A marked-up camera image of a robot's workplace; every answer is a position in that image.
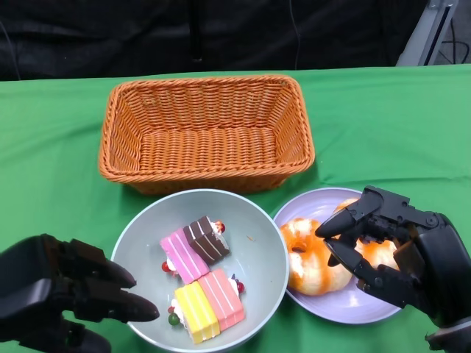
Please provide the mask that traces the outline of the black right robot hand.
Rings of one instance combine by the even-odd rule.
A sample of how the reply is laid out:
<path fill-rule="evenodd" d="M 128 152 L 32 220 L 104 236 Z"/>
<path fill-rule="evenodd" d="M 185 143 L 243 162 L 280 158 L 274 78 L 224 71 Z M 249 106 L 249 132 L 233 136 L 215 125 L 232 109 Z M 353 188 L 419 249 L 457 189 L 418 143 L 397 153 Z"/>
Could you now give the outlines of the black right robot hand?
<path fill-rule="evenodd" d="M 470 318 L 470 256 L 453 223 L 421 211 L 409 199 L 367 186 L 361 198 L 334 213 L 316 230 L 363 292 L 396 307 L 411 305 L 438 327 Z M 356 251 L 357 240 L 392 241 L 398 268 L 373 266 Z"/>

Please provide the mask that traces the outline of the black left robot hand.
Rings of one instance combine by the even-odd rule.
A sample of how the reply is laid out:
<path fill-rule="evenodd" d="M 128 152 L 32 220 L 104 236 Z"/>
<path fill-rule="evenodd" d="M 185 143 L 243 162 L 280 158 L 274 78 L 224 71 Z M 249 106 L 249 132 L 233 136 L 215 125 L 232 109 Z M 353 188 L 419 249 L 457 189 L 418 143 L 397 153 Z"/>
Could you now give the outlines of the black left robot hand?
<path fill-rule="evenodd" d="M 1 253 L 1 341 L 39 352 L 111 352 L 85 321 L 148 322 L 157 307 L 130 288 L 137 282 L 90 244 L 47 234 Z"/>

